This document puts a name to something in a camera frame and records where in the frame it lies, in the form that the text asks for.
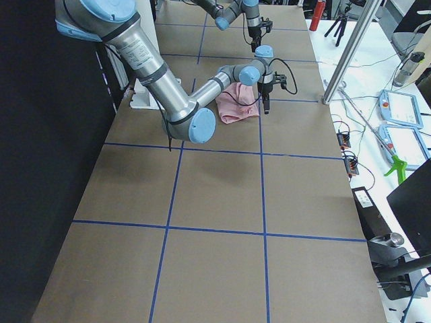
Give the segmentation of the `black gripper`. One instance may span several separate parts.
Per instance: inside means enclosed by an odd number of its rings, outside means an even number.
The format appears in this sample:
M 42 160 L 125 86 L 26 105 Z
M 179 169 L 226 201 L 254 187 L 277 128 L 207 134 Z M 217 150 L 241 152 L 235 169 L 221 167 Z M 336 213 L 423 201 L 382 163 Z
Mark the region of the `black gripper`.
M 255 52 L 255 49 L 260 46 L 261 27 L 249 26 L 248 35 L 252 38 L 252 42 L 251 42 L 252 52 Z
M 273 91 L 273 82 L 261 83 L 261 97 L 263 98 L 263 111 L 267 115 L 270 111 L 269 95 Z

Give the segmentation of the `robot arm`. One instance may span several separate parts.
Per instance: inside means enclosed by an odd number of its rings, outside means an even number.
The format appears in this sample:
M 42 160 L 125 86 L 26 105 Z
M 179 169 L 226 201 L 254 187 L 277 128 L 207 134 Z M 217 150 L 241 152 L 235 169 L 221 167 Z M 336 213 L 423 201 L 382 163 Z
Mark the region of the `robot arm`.
M 211 0 L 196 0 L 192 3 L 204 9 L 220 30 L 226 30 L 239 15 L 244 14 L 248 35 L 252 38 L 250 43 L 252 52 L 261 45 L 263 18 L 260 15 L 257 0 L 233 1 L 227 7 Z
M 226 30 L 239 15 L 244 15 L 255 57 L 248 64 L 221 67 L 192 94 L 182 88 L 142 29 L 134 1 L 55 1 L 55 21 L 64 36 L 106 43 L 119 51 L 141 85 L 156 99 L 169 139 L 206 143 L 216 127 L 215 115 L 207 104 L 231 83 L 251 86 L 267 81 L 273 50 L 261 44 L 261 30 L 271 30 L 272 22 L 261 17 L 258 1 L 233 1 L 228 7 L 215 1 L 195 4 L 215 20 L 220 30 Z

